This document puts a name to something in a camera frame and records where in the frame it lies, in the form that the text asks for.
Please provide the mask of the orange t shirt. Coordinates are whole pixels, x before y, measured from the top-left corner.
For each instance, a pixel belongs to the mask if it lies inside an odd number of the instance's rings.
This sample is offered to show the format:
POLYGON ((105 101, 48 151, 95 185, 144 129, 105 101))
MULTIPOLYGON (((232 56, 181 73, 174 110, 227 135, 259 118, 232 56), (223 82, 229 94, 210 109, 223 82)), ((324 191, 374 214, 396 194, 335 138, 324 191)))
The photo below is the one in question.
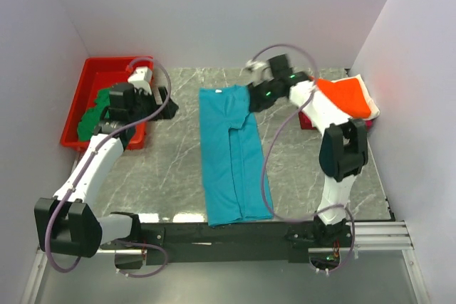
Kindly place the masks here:
POLYGON ((371 109, 357 78, 339 81, 318 79, 318 89, 341 111, 353 118, 368 119, 371 109))

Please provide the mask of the teal t shirt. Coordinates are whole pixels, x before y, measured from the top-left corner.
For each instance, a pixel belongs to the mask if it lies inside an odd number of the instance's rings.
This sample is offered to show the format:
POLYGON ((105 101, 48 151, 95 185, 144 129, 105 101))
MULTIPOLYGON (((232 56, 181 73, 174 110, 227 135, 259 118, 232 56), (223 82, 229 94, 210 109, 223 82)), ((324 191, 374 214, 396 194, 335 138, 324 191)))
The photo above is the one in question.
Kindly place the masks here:
POLYGON ((272 218, 264 155, 244 86, 199 90, 199 133, 210 226, 272 218))

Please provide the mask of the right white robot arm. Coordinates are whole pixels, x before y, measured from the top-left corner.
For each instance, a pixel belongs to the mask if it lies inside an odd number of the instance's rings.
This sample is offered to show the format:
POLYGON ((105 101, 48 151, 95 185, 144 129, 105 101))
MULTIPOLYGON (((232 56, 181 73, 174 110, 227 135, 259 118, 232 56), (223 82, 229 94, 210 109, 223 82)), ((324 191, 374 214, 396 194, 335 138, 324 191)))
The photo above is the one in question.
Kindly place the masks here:
POLYGON ((356 177, 368 162, 367 127, 340 110, 304 71, 294 71, 287 55, 246 63, 253 74, 248 84, 251 112, 270 108, 286 98, 312 122, 321 134, 318 155, 324 173, 321 203, 313 216, 312 236, 320 246, 329 246, 346 233, 346 208, 356 177))

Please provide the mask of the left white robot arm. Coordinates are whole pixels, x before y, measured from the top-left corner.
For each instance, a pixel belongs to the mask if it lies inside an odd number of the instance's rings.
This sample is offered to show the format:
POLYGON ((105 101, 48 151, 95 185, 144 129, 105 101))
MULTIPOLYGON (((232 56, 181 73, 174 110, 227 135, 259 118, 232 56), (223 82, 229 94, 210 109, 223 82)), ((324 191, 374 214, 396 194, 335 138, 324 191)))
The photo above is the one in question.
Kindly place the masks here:
POLYGON ((90 258, 105 243, 118 240, 135 248, 143 238, 138 215, 113 212, 98 218, 91 207, 116 160, 124 153, 140 123, 169 120, 177 112, 168 89, 153 93, 132 83, 117 83, 109 90, 88 149, 66 183, 34 207, 40 248, 45 253, 90 258))

